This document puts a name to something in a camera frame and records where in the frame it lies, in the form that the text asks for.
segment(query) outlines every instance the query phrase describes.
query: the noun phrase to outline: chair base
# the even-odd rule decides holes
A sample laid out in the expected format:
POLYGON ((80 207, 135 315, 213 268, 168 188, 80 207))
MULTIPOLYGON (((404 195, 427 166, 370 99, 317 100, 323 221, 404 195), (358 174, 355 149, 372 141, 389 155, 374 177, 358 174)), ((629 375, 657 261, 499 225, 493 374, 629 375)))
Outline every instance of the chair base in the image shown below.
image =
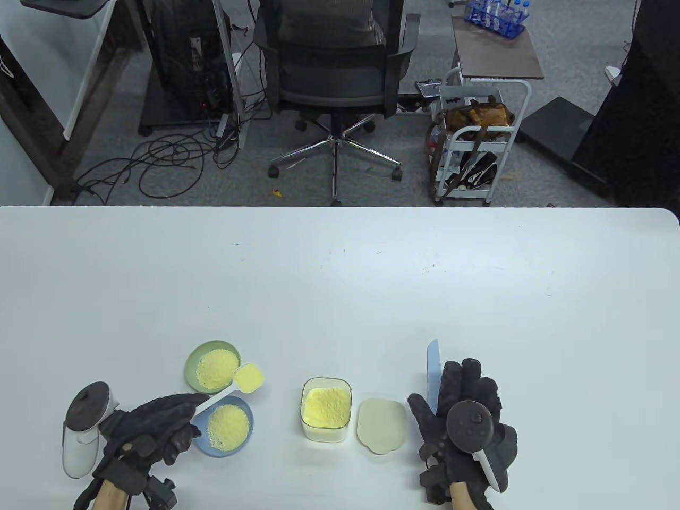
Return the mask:
POLYGON ((311 143, 308 146, 292 150, 283 156, 279 156, 278 158, 272 160, 268 172, 269 177, 273 179, 279 177, 279 165, 281 163, 301 160, 302 158, 306 158, 308 156, 314 156, 314 153, 320 148, 330 148, 333 151, 333 201, 331 205, 342 205, 342 203, 338 200, 338 164, 340 159, 340 147, 347 146, 358 150, 359 152, 370 154, 371 156, 378 157, 387 163, 390 163, 394 167, 392 170, 392 180, 401 181, 403 175, 401 171, 401 163, 399 163, 396 159, 392 159, 389 156, 378 152, 377 150, 373 150, 362 145, 361 143, 358 143, 357 141, 348 138, 348 135, 352 134, 358 129, 361 129, 365 124, 372 122, 374 118, 375 115, 369 115, 344 130, 342 129, 340 115, 337 114, 330 116, 330 128, 324 126, 317 120, 309 120, 308 122, 321 128, 323 131, 326 131, 328 135, 327 138, 311 143))

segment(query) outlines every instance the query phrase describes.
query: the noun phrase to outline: yellow powder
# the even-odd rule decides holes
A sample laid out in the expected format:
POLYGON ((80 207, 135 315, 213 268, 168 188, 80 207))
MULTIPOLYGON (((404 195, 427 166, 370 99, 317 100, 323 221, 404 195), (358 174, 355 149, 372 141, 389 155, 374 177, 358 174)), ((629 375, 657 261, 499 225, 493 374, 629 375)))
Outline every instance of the yellow powder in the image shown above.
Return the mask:
POLYGON ((213 448, 230 452, 248 438, 250 422, 245 411, 235 405, 222 405, 208 420, 208 439, 213 448))
POLYGON ((215 349, 201 357, 196 378, 206 390, 221 390, 231 384, 239 359, 227 349, 215 349))
POLYGON ((234 372, 234 380, 243 393, 253 393, 265 383, 265 374, 257 365, 248 363, 234 372))
POLYGON ((312 427, 341 428, 350 420, 350 407, 343 388, 314 388, 307 393, 303 420, 312 427))

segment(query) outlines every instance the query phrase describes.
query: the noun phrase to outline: gray carpet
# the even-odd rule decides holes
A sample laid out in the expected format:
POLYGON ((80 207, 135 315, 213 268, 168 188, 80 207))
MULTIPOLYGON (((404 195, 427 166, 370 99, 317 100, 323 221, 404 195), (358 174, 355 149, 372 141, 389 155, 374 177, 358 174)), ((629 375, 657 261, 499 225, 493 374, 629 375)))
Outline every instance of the gray carpet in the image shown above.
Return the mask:
MULTIPOLYGON (((245 0, 225 2, 232 21, 252 26, 245 0)), ((595 113, 607 94, 603 69, 619 66, 630 41, 634 0, 538 0, 531 7, 528 27, 543 66, 545 80, 533 82, 528 113, 561 95, 595 113)), ((455 43, 451 10, 445 0, 406 0, 405 12, 422 16, 418 48, 402 81, 402 91, 413 90, 413 83, 424 78, 441 77, 450 67, 455 43)), ((242 48, 249 38, 241 38, 242 48)), ((246 54, 254 71, 258 66, 256 48, 246 54)), ((125 69, 92 137, 88 151, 76 172, 115 157, 126 157, 140 141, 137 124, 143 104, 150 57, 134 56, 125 69)), ((243 92, 260 88, 246 65, 241 70, 243 92)), ((504 92, 505 102, 519 109, 516 91, 504 92)), ((264 108, 258 116, 267 114, 264 108)), ((271 120, 251 122, 245 146, 235 162, 220 170, 206 158, 203 177, 189 192, 167 200, 150 199, 137 188, 140 169, 133 170, 127 184, 119 183, 112 192, 110 205, 328 205, 331 199, 330 157, 316 156, 290 170, 282 169, 278 180, 267 177, 269 160, 309 143, 321 133, 310 126, 305 133, 293 129, 296 115, 288 112, 271 120), (279 190, 281 197, 273 191, 279 190)), ((345 152, 339 177, 340 199, 345 205, 429 206, 432 205, 423 153, 426 116, 395 116, 380 119, 374 133, 358 133, 357 140, 402 162, 402 182, 390 180, 391 168, 376 161, 358 159, 345 152)), ((157 132, 154 136, 163 135, 157 132)), ((120 163, 95 171, 104 177, 120 163)), ((165 168, 149 172, 146 188, 157 194, 172 194, 189 185, 196 173, 192 169, 165 168)), ((79 205, 96 205, 99 200, 83 194, 79 205)), ((563 169, 527 146, 515 144, 506 165, 493 206, 532 207, 553 203, 565 207, 607 206, 610 202, 570 180, 563 169)), ((449 206, 478 206, 479 202, 449 201, 449 206)))

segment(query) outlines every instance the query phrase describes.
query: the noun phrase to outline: blue bowl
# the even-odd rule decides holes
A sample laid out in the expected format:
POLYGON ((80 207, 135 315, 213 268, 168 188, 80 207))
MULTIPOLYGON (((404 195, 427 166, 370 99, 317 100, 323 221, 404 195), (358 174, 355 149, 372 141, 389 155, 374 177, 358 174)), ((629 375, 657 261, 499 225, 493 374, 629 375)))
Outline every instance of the blue bowl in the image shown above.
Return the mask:
POLYGON ((221 401, 208 407, 201 414, 194 416, 193 424, 197 426, 201 431, 201 437, 194 439, 194 443, 201 449, 201 451, 204 454, 211 457, 229 457, 230 455, 240 452, 243 449, 243 447, 246 444, 248 444, 250 436, 253 433, 253 411, 250 409, 248 404, 246 404, 245 401, 241 400, 239 397, 227 395, 221 401), (228 452, 223 452, 221 449, 213 448, 210 445, 210 439, 208 437, 208 421, 210 420, 212 413, 215 412, 215 410, 218 407, 221 407, 223 405, 235 405, 237 407, 240 407, 242 410, 245 411, 245 414, 248 416, 248 421, 250 422, 250 430, 248 430, 248 437, 245 438, 245 441, 241 444, 241 446, 228 452))

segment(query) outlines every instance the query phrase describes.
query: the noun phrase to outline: hand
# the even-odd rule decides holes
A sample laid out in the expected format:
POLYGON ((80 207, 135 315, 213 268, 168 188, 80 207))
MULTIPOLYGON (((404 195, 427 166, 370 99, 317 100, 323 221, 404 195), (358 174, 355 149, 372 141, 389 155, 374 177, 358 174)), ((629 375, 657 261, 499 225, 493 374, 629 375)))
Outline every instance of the hand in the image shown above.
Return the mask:
POLYGON ((175 464, 177 456, 189 449, 194 438, 201 436, 190 421, 197 405, 208 398, 200 393, 171 395, 134 411, 116 411, 100 427, 107 440, 104 456, 120 457, 145 474, 160 460, 168 466, 175 464))
POLYGON ((444 365, 436 415, 422 395, 409 396, 411 412, 424 440, 420 457, 426 461, 432 456, 438 462, 420 475, 420 484, 425 487, 428 501, 442 505, 450 500, 446 496, 449 486, 454 482, 465 482, 477 510, 489 510, 492 507, 484 496, 489 482, 484 471, 472 455, 456 448, 446 431, 449 410, 465 400, 481 403, 491 413, 494 425, 498 424, 501 408, 498 386, 493 379, 481 377, 479 361, 470 358, 463 360, 462 366, 455 361, 444 365))
POLYGON ((141 494, 153 464, 163 460, 168 466, 173 465, 179 454, 189 449, 192 440, 201 436, 190 421, 197 405, 208 398, 191 393, 166 396, 130 412, 115 411, 104 420, 99 426, 107 439, 104 457, 73 510, 86 510, 105 479, 126 494, 141 494))

